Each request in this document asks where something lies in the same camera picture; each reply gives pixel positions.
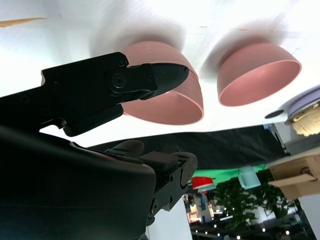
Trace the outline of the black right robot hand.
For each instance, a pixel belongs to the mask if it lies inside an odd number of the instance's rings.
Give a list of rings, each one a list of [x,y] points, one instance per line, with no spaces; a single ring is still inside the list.
[[[3,240],[141,240],[160,210],[188,189],[188,152],[144,154],[127,140],[100,151],[75,137],[123,115],[122,104],[181,85],[178,63],[130,66],[114,52],[42,70],[41,86],[0,99],[0,237]]]

